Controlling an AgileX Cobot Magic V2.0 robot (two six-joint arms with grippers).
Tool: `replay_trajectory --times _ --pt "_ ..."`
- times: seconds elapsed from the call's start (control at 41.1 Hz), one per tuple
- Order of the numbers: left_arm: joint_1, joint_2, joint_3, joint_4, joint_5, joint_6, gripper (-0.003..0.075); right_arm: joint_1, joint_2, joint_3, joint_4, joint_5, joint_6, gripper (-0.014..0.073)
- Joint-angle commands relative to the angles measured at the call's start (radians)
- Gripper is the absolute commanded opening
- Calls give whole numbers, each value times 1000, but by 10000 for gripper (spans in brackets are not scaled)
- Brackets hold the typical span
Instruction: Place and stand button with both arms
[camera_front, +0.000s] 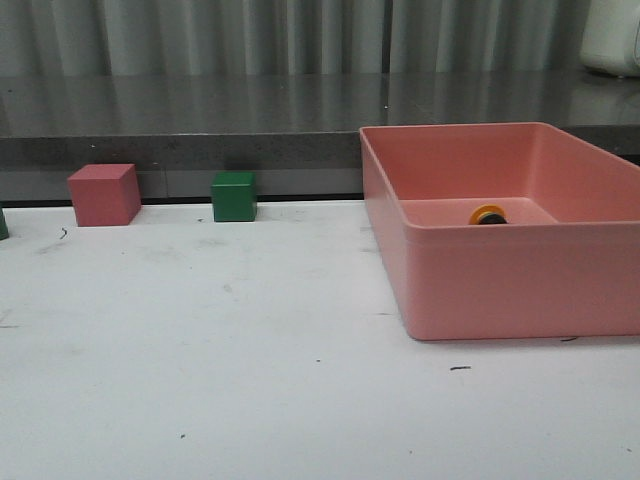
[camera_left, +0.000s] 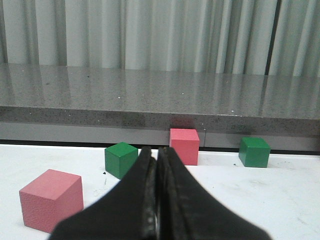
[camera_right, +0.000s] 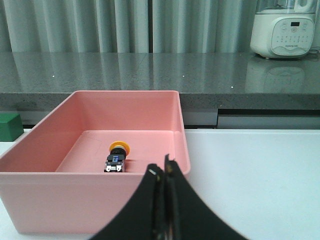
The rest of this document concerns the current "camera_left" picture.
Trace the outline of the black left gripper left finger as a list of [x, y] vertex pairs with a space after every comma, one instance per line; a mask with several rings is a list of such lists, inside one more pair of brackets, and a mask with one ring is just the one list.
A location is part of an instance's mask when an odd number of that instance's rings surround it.
[[101, 199], [61, 221], [51, 240], [156, 239], [156, 160], [143, 147], [125, 176]]

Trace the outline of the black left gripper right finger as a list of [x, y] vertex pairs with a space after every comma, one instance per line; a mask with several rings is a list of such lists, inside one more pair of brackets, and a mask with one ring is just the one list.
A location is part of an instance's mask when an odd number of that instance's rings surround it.
[[157, 230], [160, 240], [271, 238], [210, 195], [171, 147], [158, 150]]

